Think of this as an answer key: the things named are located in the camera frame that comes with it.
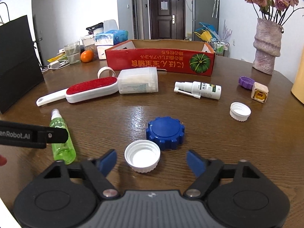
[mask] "white handle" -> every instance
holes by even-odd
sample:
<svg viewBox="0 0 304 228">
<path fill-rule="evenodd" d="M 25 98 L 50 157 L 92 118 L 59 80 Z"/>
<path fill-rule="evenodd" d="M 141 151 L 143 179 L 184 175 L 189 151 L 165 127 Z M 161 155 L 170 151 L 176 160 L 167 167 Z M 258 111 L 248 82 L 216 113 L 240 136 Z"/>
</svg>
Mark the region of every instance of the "white handle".
<svg viewBox="0 0 304 228">
<path fill-rule="evenodd" d="M 184 92 L 182 90 L 179 90 L 178 87 L 174 88 L 174 92 L 176 93 L 183 93 L 183 94 L 186 94 L 186 95 L 189 95 L 189 96 L 192 96 L 192 97 L 195 97 L 195 98 L 201 98 L 200 95 L 196 95 L 196 94 L 192 94 L 192 93 L 188 93 L 188 92 Z"/>
<path fill-rule="evenodd" d="M 101 73 L 102 73 L 103 71 L 105 71 L 105 70 L 110 70 L 110 71 L 112 71 L 112 77 L 116 77 L 116 74 L 115 74 L 115 72 L 114 72 L 114 70 L 113 70 L 112 68 L 110 68 L 110 67 L 103 67 L 103 68 L 101 68 L 101 69 L 98 71 L 98 74 L 97 74 L 98 79 L 100 79 L 99 77 L 100 77 Z"/>
<path fill-rule="evenodd" d="M 3 201 L 0 199 L 0 227 L 1 228 L 21 228 L 18 222 L 6 208 Z"/>
<path fill-rule="evenodd" d="M 65 94 L 66 94 L 66 92 L 67 92 L 67 89 L 60 90 L 60 91 L 58 91 L 58 92 L 54 92 L 54 93 L 51 93 L 51 94 L 49 94 L 49 95 L 40 97 L 40 98 L 36 101 L 37 106 L 46 105 L 46 104 L 48 104 L 48 103 L 51 103 L 51 102 L 54 102 L 54 101 L 57 101 L 57 100 L 60 100 L 60 99 L 65 98 Z"/>
</svg>

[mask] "blue tissue box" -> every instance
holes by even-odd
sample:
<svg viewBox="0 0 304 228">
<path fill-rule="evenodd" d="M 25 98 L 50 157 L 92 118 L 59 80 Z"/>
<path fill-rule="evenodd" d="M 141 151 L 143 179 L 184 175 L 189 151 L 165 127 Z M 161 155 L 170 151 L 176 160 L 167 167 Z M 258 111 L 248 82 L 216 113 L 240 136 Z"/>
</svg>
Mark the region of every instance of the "blue tissue box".
<svg viewBox="0 0 304 228">
<path fill-rule="evenodd" d="M 117 45 L 128 40 L 128 31 L 110 30 L 95 35 L 95 45 Z"/>
</svg>

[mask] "finger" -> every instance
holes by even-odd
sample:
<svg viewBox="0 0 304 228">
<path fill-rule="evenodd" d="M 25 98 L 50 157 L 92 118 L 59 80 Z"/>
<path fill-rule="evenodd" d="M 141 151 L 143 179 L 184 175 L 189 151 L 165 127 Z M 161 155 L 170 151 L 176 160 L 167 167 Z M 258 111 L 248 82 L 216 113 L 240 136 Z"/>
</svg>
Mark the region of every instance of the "finger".
<svg viewBox="0 0 304 228">
<path fill-rule="evenodd" d="M 0 166 L 3 166 L 7 163 L 7 159 L 0 155 Z"/>
</svg>

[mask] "pumpkin illustration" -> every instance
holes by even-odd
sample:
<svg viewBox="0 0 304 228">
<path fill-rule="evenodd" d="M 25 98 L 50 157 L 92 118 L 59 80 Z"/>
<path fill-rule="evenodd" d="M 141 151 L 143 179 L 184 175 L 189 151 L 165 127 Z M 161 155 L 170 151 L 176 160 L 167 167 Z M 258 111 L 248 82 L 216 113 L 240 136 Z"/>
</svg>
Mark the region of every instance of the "pumpkin illustration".
<svg viewBox="0 0 304 228">
<path fill-rule="evenodd" d="M 200 74 L 210 68 L 210 58 L 205 54 L 196 54 L 190 59 L 190 68 Z"/>
</svg>

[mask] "white spray bottle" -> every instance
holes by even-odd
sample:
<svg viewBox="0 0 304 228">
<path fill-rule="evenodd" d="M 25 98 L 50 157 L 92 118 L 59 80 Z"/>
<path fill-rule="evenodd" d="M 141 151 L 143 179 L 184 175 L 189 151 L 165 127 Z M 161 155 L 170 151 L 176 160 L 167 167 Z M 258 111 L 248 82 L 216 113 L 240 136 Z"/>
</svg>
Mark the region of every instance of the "white spray bottle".
<svg viewBox="0 0 304 228">
<path fill-rule="evenodd" d="M 204 82 L 175 82 L 174 92 L 183 93 L 195 98 L 207 97 L 219 99 L 222 87 Z"/>
</svg>

